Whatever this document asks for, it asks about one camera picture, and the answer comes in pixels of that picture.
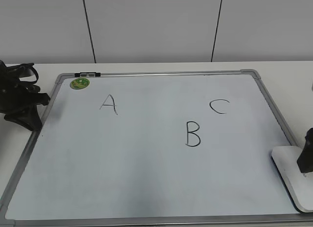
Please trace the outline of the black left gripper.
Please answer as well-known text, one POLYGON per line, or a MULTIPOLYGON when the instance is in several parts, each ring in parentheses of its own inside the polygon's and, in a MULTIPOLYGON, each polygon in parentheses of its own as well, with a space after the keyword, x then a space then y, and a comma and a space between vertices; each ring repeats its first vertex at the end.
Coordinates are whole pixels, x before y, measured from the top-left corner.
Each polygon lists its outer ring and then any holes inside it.
POLYGON ((6 114, 6 121, 30 131, 41 130, 43 125, 36 105, 47 106, 50 97, 47 93, 39 93, 41 89, 36 85, 38 80, 34 63, 8 67, 3 61, 0 62, 0 112, 6 114), (17 111, 25 106, 30 107, 17 111))

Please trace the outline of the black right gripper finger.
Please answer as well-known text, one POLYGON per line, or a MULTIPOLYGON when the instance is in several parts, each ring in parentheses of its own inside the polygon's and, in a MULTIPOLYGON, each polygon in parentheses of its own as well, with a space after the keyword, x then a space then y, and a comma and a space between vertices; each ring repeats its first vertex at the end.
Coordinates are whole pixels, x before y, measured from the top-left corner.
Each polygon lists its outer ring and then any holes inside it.
POLYGON ((297 159, 297 165, 301 173, 313 171, 313 128, 307 131, 304 149, 297 159))

